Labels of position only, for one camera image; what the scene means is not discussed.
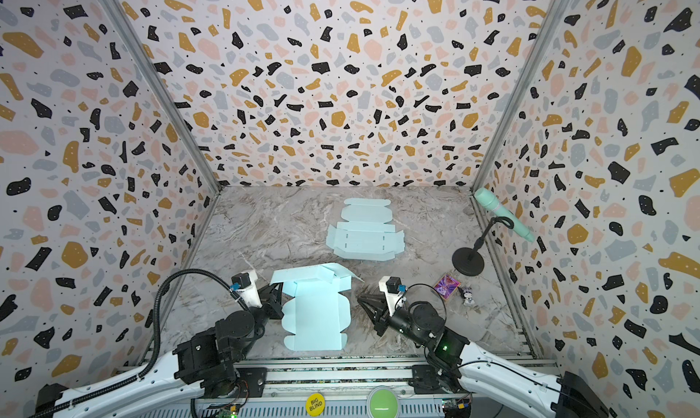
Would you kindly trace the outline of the mint paper box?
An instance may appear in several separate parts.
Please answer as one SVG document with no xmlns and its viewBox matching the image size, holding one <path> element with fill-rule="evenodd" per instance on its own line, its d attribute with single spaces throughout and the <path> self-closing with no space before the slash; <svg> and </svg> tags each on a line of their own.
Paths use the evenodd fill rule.
<svg viewBox="0 0 700 418">
<path fill-rule="evenodd" d="M 284 346 L 292 352 L 333 352 L 346 347 L 352 319 L 348 297 L 361 277 L 338 263 L 288 268 L 273 272 L 271 283 L 281 284 L 284 303 L 282 326 L 288 332 Z"/>
</svg>

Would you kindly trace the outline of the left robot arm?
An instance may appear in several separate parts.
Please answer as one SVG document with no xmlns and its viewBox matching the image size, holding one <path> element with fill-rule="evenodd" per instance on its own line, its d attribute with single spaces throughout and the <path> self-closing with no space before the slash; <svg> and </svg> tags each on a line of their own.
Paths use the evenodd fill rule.
<svg viewBox="0 0 700 418">
<path fill-rule="evenodd" d="M 240 370 L 269 320 L 283 317 L 283 285 L 259 290 L 261 305 L 238 310 L 195 334 L 156 361 L 101 383 L 69 389 L 59 383 L 42 387 L 36 417 L 138 417 L 176 401 L 240 394 L 260 397 L 267 370 Z"/>
</svg>

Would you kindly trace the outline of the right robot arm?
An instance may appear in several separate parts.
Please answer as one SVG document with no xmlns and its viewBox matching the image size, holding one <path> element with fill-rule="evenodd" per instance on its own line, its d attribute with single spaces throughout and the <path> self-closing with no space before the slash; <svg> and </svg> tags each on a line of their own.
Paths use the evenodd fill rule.
<svg viewBox="0 0 700 418">
<path fill-rule="evenodd" d="M 357 298 L 377 335 L 393 330 L 423 350 L 417 390 L 481 394 L 526 417 L 608 417 L 610 412 L 583 379 L 565 372 L 545 374 L 486 351 L 447 327 L 429 301 L 402 294 Z"/>
</svg>

